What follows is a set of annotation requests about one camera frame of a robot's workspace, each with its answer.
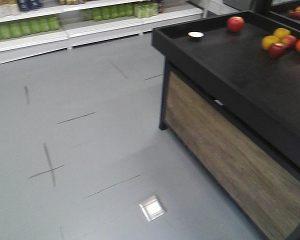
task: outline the white shelf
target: white shelf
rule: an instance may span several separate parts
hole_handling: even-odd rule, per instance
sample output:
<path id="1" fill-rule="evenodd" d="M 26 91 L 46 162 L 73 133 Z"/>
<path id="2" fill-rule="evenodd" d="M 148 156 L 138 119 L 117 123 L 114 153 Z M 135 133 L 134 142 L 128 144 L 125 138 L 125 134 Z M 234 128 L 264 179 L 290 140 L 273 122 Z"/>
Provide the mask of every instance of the white shelf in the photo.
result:
<path id="1" fill-rule="evenodd" d="M 67 39 L 68 37 L 62 29 L 56 31 L 40 32 L 29 36 L 0 40 L 0 52 L 58 42 Z"/>
<path id="2" fill-rule="evenodd" d="M 128 4 L 137 1 L 138 0 L 94 0 L 94 1 L 88 1 L 84 4 L 78 4 L 78 5 L 63 5 L 62 11 L 70 12 L 70 11 L 92 9 L 92 8 L 98 8 L 98 7 L 110 6 L 110 5 Z"/>
<path id="3" fill-rule="evenodd" d="M 165 20 L 172 20 L 176 18 L 200 15 L 202 13 L 203 10 L 193 5 L 185 4 L 185 5 L 166 8 L 164 13 L 160 13 L 152 17 L 141 18 L 141 20 L 143 24 L 150 24 L 150 23 L 155 23 L 155 22 L 160 22 Z"/>
<path id="4" fill-rule="evenodd" d="M 63 26 L 69 38 L 80 37 L 84 35 L 96 34 L 101 32 L 124 29 L 134 26 L 140 26 L 142 21 L 134 16 L 118 17 L 101 21 L 81 21 Z"/>
<path id="5" fill-rule="evenodd" d="M 98 0 L 74 6 L 51 6 L 38 11 L 22 13 L 18 16 L 0 18 L 0 21 L 12 21 L 131 2 L 135 2 L 135 0 Z M 164 13 L 152 17 L 136 18 L 127 16 L 109 20 L 90 20 L 63 24 L 62 29 L 57 31 L 0 40 L 0 64 L 55 50 L 142 34 L 156 27 L 200 19 L 202 13 L 202 9 L 185 3 L 180 6 L 167 7 Z"/>
<path id="6" fill-rule="evenodd" d="M 19 15 L 0 17 L 0 23 L 53 15 L 53 14 L 60 14 L 63 12 L 63 6 L 60 6 L 56 0 L 47 0 L 44 1 L 43 4 L 44 4 L 43 8 L 40 8 L 38 10 L 20 12 Z"/>

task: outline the metal square plate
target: metal square plate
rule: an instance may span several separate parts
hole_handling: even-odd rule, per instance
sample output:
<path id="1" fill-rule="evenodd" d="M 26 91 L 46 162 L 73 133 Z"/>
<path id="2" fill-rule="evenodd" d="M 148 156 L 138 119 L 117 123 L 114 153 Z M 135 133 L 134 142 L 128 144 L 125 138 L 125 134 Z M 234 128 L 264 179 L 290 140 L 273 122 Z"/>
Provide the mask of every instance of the metal square plate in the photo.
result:
<path id="1" fill-rule="evenodd" d="M 157 196 L 152 196 L 142 201 L 139 203 L 139 206 L 148 222 L 151 222 L 167 212 Z"/>

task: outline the black display tray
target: black display tray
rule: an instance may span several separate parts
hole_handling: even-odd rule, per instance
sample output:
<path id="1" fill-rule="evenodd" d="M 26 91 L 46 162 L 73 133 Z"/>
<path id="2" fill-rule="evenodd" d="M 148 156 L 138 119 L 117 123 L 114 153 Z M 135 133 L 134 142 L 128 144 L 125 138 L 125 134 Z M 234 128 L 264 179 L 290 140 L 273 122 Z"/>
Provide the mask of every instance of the black display tray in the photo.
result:
<path id="1" fill-rule="evenodd" d="M 300 6 L 300 0 L 278 3 L 271 6 L 267 16 L 280 23 L 289 25 L 292 28 L 297 28 L 300 30 L 300 20 L 288 16 L 288 11 L 295 10 L 298 6 Z"/>
<path id="2" fill-rule="evenodd" d="M 228 32 L 231 16 L 245 19 L 240 33 Z M 300 54 L 272 59 L 261 47 L 280 27 L 300 38 L 298 29 L 243 11 L 156 28 L 152 44 L 300 169 Z M 191 31 L 204 37 L 193 41 Z"/>

